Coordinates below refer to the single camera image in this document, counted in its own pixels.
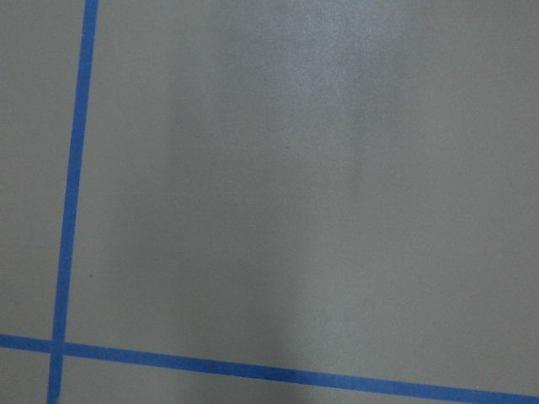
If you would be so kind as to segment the brown paper table cover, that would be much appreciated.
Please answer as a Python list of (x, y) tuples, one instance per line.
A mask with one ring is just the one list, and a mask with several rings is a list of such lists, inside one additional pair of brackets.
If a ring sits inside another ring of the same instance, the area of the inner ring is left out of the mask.
[(4, 403), (535, 403), (535, 1), (4, 1)]

